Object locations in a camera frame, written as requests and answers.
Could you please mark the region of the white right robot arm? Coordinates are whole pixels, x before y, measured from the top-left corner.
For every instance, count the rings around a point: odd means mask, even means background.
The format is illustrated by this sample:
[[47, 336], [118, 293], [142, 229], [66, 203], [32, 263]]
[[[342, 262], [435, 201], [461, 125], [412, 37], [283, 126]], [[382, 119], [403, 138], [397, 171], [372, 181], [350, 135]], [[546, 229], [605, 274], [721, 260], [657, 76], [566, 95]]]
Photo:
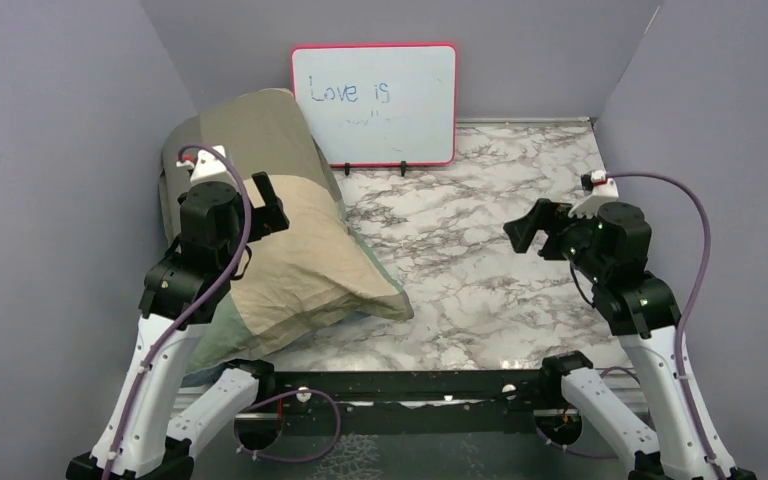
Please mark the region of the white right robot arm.
[[611, 446], [631, 479], [753, 479], [736, 465], [697, 392], [689, 361], [677, 352], [678, 303], [670, 287], [647, 271], [652, 229], [644, 213], [623, 202], [576, 218], [567, 203], [538, 200], [523, 217], [504, 224], [512, 248], [526, 252], [539, 231], [538, 254], [566, 261], [592, 282], [593, 304], [636, 372], [650, 418], [647, 426], [614, 393], [580, 352], [547, 357], [537, 380], [547, 405], [570, 404]]

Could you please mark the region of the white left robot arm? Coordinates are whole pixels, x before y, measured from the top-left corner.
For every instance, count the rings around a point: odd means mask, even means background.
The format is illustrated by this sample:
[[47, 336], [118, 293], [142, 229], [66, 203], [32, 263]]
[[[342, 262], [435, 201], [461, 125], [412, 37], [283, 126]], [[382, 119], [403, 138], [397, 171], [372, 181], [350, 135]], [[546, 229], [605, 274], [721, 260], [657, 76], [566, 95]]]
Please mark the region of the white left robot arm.
[[225, 181], [180, 195], [182, 231], [145, 276], [135, 350], [114, 412], [96, 445], [70, 461], [66, 478], [188, 479], [236, 413], [273, 401], [273, 365], [233, 360], [204, 394], [172, 413], [189, 359], [237, 276], [243, 233], [257, 241], [289, 226], [269, 176], [252, 180], [264, 203], [249, 213], [245, 196]]

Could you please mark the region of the patchwork green beige pillowcase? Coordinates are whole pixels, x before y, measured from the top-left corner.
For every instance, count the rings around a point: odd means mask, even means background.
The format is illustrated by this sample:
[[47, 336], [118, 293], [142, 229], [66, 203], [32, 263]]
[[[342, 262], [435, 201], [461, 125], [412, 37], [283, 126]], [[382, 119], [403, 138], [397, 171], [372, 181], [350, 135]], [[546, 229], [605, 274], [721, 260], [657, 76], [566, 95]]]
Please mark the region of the patchwork green beige pillowcase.
[[267, 88], [191, 117], [167, 138], [158, 193], [164, 230], [181, 230], [178, 199], [189, 175], [180, 150], [221, 146], [240, 176], [266, 172], [290, 221], [253, 242], [247, 268], [218, 305], [186, 375], [236, 359], [259, 360], [353, 312], [405, 321], [414, 311], [404, 287], [346, 221], [341, 191], [293, 94]]

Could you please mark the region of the blue pillowcase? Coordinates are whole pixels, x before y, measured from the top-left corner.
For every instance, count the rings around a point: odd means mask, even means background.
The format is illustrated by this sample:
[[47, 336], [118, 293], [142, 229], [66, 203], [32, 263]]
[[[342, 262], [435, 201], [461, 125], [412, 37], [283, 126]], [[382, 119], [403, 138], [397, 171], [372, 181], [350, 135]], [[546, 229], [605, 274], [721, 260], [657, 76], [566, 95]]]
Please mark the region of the blue pillowcase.
[[[358, 322], [368, 317], [369, 317], [368, 314], [356, 311], [348, 315], [347, 317], [345, 317], [343, 320], [337, 322], [337, 325], [343, 324], [343, 323]], [[180, 387], [192, 388], [192, 387], [200, 387], [203, 385], [212, 384], [221, 376], [222, 372], [225, 369], [226, 369], [226, 363], [221, 362], [220, 364], [215, 365], [211, 368], [188, 374], [183, 378]]]

